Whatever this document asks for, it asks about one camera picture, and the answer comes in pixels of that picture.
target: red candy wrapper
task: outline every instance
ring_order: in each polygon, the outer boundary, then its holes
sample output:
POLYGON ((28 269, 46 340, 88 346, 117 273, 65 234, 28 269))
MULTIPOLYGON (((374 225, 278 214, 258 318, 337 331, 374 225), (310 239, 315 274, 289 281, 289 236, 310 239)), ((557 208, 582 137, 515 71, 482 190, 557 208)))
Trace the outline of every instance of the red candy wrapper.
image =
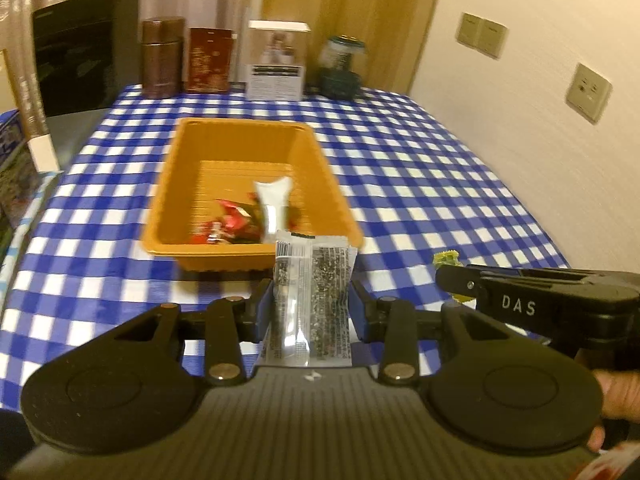
POLYGON ((260 242, 262 229, 256 207, 231 200, 218 200, 225 214, 197 225, 191 233, 191 244, 251 244, 260 242))
MULTIPOLYGON (((191 244, 258 244, 262 239, 262 207, 255 193, 249 193, 249 203, 219 199, 224 214, 196 225, 191 232, 191 244)), ((300 210, 287 208, 287 227, 295 231, 300 221, 300 210)))
POLYGON ((255 207, 250 204, 218 200, 225 209, 222 221, 223 237, 235 243, 258 243, 260 241, 260 222, 255 207))
POLYGON ((630 469, 633 468, 635 472, 638 472, 640 469, 639 460, 640 442, 622 442, 581 468, 571 477, 571 480, 619 480, 623 475, 625 479, 638 478, 638 476, 632 475, 630 469))

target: metal screw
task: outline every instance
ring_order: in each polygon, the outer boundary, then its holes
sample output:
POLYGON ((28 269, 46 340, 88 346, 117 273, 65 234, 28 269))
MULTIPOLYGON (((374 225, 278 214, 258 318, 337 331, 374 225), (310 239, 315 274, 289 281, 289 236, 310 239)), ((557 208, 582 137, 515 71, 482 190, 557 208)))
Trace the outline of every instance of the metal screw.
POLYGON ((415 368, 407 363, 391 363, 385 366, 384 374, 395 381, 411 379, 415 375, 415 368))
POLYGON ((240 368, 232 363, 218 363, 209 368, 209 375, 220 381, 235 379, 240 375, 240 368))

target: black handheld device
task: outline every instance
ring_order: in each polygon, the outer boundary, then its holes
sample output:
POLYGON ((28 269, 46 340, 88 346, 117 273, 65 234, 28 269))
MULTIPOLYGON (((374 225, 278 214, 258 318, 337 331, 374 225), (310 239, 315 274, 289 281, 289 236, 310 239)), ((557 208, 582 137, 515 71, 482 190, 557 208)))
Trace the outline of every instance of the black handheld device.
POLYGON ((162 304, 37 370, 20 399, 37 446, 9 479, 567 480, 602 393, 570 357, 455 301, 441 312, 350 285, 358 336, 383 342, 368 367, 255 367, 239 343, 264 336, 273 283, 200 312, 162 304), (202 377, 181 366, 205 341, 202 377), (442 366, 420 377, 418 341, 442 366))

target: jar lid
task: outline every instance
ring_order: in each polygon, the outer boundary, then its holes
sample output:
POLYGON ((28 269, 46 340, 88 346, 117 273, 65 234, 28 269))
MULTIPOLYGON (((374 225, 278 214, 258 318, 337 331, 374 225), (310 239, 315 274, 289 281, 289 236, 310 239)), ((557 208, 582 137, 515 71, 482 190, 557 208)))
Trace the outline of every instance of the jar lid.
POLYGON ((142 22, 142 43, 172 43, 184 37, 184 18, 158 16, 142 22))
POLYGON ((329 41, 341 46, 353 48, 355 50, 364 50, 365 47, 363 41, 360 41, 358 38, 352 38, 351 36, 332 36, 329 38, 329 41))

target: white packet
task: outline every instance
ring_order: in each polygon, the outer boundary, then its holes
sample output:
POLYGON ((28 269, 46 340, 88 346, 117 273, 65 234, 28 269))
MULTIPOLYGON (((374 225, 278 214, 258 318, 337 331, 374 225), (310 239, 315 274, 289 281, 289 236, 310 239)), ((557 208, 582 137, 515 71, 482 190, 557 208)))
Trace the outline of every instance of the white packet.
POLYGON ((273 244, 276 241, 276 233, 287 228, 287 207, 293 181, 290 176, 283 176, 270 184, 254 182, 254 186, 264 218, 262 243, 273 244))

